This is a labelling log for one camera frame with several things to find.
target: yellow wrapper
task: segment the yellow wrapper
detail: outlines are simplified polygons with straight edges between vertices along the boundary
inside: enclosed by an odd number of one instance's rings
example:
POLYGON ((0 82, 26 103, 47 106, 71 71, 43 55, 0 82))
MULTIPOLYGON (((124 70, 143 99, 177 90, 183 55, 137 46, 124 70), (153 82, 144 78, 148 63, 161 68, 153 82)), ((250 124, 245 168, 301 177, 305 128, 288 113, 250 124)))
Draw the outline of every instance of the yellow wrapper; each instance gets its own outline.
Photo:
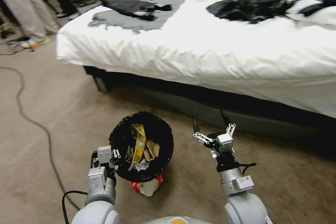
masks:
POLYGON ((132 135, 136 138, 132 163, 140 163, 146 146, 146 135, 142 124, 132 124, 132 135))

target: bed frame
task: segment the bed frame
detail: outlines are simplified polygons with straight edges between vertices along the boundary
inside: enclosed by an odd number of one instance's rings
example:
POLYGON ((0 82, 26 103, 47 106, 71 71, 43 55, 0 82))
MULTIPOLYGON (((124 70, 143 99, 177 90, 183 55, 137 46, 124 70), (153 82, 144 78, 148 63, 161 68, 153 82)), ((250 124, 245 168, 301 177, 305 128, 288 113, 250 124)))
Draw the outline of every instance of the bed frame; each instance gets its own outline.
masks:
POLYGON ((273 101, 130 73, 106 72, 92 66, 84 68, 99 91, 126 85, 219 128, 225 128, 220 109, 238 125, 238 131, 278 139, 321 138, 329 135, 336 125, 335 118, 273 101))

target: gray cloth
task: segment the gray cloth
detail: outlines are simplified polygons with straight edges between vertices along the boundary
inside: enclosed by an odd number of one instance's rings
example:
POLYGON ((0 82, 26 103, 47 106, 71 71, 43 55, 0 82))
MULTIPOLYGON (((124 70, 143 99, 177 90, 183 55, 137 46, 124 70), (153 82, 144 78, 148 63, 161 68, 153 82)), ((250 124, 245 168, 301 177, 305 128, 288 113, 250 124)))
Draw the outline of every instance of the gray cloth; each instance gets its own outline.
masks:
POLYGON ((135 32, 139 30, 155 30, 160 29, 165 22, 170 18, 184 3, 185 0, 143 0, 146 2, 158 3, 161 5, 171 4, 171 11, 154 12, 157 17, 154 21, 141 20, 134 17, 125 16, 114 10, 99 12, 93 15, 93 20, 88 24, 90 27, 97 27, 105 24, 108 26, 121 26, 124 29, 132 29, 135 32))

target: white pants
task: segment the white pants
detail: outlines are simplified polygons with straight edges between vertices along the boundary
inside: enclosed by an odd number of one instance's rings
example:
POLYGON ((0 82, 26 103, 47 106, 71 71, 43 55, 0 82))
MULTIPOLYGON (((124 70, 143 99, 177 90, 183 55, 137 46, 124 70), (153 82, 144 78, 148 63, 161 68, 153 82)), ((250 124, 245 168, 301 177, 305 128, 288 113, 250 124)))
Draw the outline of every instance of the white pants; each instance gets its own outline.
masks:
POLYGON ((46 30, 57 32, 59 26, 43 0, 4 0, 27 37, 36 42, 45 40, 46 30))

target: wire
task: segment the wire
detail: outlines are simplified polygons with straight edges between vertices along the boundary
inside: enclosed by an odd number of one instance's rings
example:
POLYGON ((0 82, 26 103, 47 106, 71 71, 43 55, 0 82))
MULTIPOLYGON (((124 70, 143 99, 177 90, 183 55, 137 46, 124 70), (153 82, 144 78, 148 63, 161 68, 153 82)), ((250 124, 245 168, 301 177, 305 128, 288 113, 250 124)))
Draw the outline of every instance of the wire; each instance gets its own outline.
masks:
POLYGON ((11 41, 6 41, 4 43, 0 43, 0 44, 5 44, 8 46, 8 48, 12 48, 12 52, 11 53, 8 53, 8 54, 0 54, 0 56, 10 56, 10 55, 14 55, 14 54, 17 54, 19 52, 22 52, 23 50, 25 50, 26 48, 22 48, 21 50, 19 51, 15 51, 15 48, 19 46, 19 44, 17 44, 16 46, 14 47, 10 47, 11 45, 13 45, 14 43, 12 43, 11 41))
MULTIPOLYGON (((55 173, 55 175, 56 175, 56 179, 57 179, 57 181, 58 181, 58 184, 59 184, 59 186, 60 186, 62 192, 65 194, 65 188, 64 188, 63 182, 62 182, 62 180, 61 180, 61 178, 60 178, 60 174, 59 174, 59 172, 58 172, 58 170, 57 170, 57 168, 56 168, 56 166, 55 166, 54 159, 53 159, 53 157, 52 157, 52 156, 53 156, 53 150, 52 150, 52 144, 51 144, 51 135, 50 135, 50 132, 49 132, 49 130, 48 130, 45 126, 43 126, 41 123, 36 122, 36 121, 34 121, 33 119, 29 118, 29 117, 26 115, 26 113, 24 112, 24 110, 23 110, 23 106, 22 106, 22 103, 21 103, 21 100, 20 100, 20 96, 21 96, 21 94, 22 94, 22 92, 23 92, 23 90, 25 89, 25 86, 26 86, 23 74, 22 74, 19 70, 15 69, 15 68, 11 68, 11 67, 4 67, 4 66, 2 67, 2 66, 0 66, 0 69, 12 71, 12 72, 16 73, 16 74, 19 76, 20 84, 21 84, 21 85, 20 85, 20 89, 19 89, 18 93, 16 94, 16 104, 17 104, 17 106, 18 106, 18 108, 19 108, 19 113, 20 113, 20 115, 21 115, 26 121, 28 121, 28 122, 30 122, 30 123, 36 125, 37 127, 41 128, 41 129, 46 133, 47 138, 48 138, 49 161, 50 161, 50 164, 51 164, 51 166, 52 166, 52 169, 54 170, 54 173, 55 173)), ((69 197, 67 197, 67 199, 69 200, 69 202, 71 203, 71 205, 73 205, 77 210, 80 210, 80 208, 79 208, 79 207, 72 201, 72 199, 70 199, 69 197)))
POLYGON ((256 166, 256 165, 257 165, 256 163, 251 163, 251 164, 239 164, 239 166, 245 167, 245 168, 243 169, 243 172, 242 172, 243 175, 245 175, 245 172, 246 172, 246 170, 247 170, 249 167, 256 166))
POLYGON ((64 195, 62 197, 62 210, 63 210, 63 216, 64 216, 65 224, 69 224, 69 220, 68 220, 68 215, 66 213, 67 209, 65 208, 65 201, 64 201, 64 199, 65 199, 65 197, 68 198, 68 194, 71 194, 71 193, 84 194, 84 195, 88 194, 87 192, 83 192, 83 191, 69 191, 69 192, 64 193, 64 195))

